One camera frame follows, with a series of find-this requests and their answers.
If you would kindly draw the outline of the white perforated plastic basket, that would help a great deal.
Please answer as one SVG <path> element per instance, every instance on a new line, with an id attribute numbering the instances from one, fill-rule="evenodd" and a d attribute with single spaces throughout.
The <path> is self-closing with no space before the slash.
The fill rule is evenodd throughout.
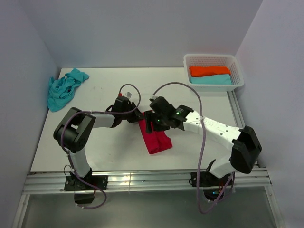
<path id="1" fill-rule="evenodd" d="M 183 64 L 187 83 L 196 91 L 229 92 L 245 84 L 232 55 L 186 54 Z"/>

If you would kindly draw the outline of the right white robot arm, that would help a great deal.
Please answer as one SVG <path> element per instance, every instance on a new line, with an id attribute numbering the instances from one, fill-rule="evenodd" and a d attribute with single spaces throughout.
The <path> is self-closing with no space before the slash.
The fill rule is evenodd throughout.
<path id="1" fill-rule="evenodd" d="M 145 112 L 146 132 L 180 129 L 207 136 L 228 150 L 228 154 L 213 160 L 204 172 L 206 181 L 216 185 L 229 173 L 238 171 L 250 174 L 262 146 L 253 128 L 229 126 L 204 117 L 190 107 L 175 108 L 162 96 L 150 98 L 151 111 Z"/>

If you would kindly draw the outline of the crimson red t shirt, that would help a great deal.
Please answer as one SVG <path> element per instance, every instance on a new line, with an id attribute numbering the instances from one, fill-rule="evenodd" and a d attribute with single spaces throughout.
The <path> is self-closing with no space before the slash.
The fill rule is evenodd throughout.
<path id="1" fill-rule="evenodd" d="M 139 128 L 146 145 L 147 151 L 150 155 L 172 148 L 171 139 L 162 132 L 146 132 L 146 121 L 144 119 L 138 121 Z"/>

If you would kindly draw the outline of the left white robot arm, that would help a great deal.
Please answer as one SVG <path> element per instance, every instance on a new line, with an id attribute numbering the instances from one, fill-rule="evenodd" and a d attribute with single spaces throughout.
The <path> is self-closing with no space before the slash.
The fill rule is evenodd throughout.
<path id="1" fill-rule="evenodd" d="M 115 128 L 126 120 L 135 123 L 143 119 L 143 114 L 131 102 L 131 93 L 119 94 L 105 114 L 85 113 L 72 107 L 53 133 L 54 139 L 63 146 L 71 162 L 71 179 L 82 190 L 93 184 L 92 168 L 89 166 L 85 145 L 94 128 Z"/>

